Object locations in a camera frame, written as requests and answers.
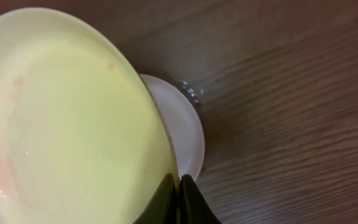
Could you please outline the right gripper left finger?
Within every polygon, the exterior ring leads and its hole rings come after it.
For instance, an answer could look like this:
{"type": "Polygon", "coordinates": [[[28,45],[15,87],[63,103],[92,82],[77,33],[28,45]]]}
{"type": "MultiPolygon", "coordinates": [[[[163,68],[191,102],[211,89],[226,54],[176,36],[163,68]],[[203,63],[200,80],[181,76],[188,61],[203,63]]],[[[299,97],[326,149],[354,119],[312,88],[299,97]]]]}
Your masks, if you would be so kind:
{"type": "Polygon", "coordinates": [[[177,196],[172,174],[167,174],[134,224],[176,224],[177,196]]]}

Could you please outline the yellow-green plate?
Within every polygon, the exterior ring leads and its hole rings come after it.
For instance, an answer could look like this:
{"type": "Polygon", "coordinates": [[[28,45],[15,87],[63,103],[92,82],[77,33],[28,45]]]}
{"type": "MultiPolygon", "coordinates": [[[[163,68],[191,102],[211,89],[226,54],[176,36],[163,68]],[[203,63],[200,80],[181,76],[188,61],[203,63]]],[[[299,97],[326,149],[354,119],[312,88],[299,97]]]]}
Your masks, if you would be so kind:
{"type": "Polygon", "coordinates": [[[133,223],[172,142],[141,77],[64,12],[0,16],[0,223],[133,223]]]}

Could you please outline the white plate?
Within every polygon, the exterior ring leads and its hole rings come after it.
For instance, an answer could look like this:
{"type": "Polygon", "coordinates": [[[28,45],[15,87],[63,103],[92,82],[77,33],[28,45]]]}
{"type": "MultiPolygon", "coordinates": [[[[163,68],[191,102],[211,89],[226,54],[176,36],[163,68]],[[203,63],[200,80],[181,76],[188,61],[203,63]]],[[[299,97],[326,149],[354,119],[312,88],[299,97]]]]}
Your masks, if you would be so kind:
{"type": "Polygon", "coordinates": [[[201,173],[205,138],[200,117],[190,100],[173,85],[160,78],[140,76],[153,96],[172,139],[179,176],[194,180],[201,173]]]}

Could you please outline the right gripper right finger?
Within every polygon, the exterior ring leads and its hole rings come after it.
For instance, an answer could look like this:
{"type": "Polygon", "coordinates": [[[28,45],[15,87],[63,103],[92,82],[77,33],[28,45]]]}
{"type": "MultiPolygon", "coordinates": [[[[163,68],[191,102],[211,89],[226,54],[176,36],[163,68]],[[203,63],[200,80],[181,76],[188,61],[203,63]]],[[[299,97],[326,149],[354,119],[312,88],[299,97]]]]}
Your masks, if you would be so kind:
{"type": "Polygon", "coordinates": [[[221,224],[188,174],[180,181],[180,223],[221,224]]]}

